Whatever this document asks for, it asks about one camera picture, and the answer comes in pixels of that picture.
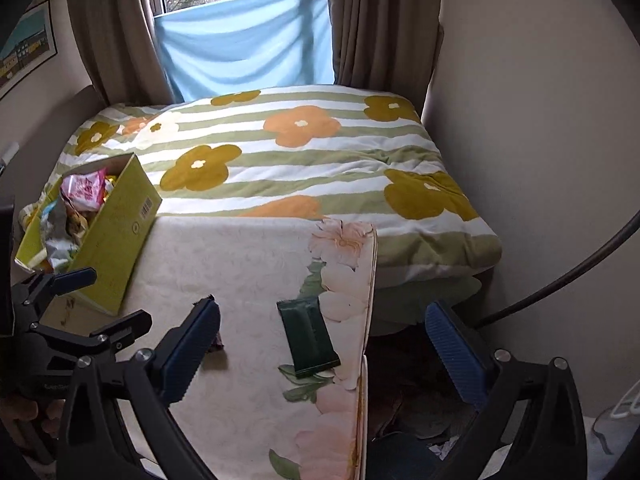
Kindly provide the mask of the person left hand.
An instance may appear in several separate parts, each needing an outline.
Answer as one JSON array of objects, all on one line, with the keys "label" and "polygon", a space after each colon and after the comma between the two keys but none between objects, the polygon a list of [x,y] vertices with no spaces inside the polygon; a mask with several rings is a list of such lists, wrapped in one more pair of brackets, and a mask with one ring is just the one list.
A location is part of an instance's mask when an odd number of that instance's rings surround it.
[{"label": "person left hand", "polygon": [[[51,437],[58,436],[64,408],[64,400],[53,401],[46,409],[47,415],[42,421],[42,430]],[[38,417],[38,403],[24,399],[2,399],[1,421],[9,435],[19,446],[25,446],[25,440],[16,426],[16,421],[31,422]]]}]

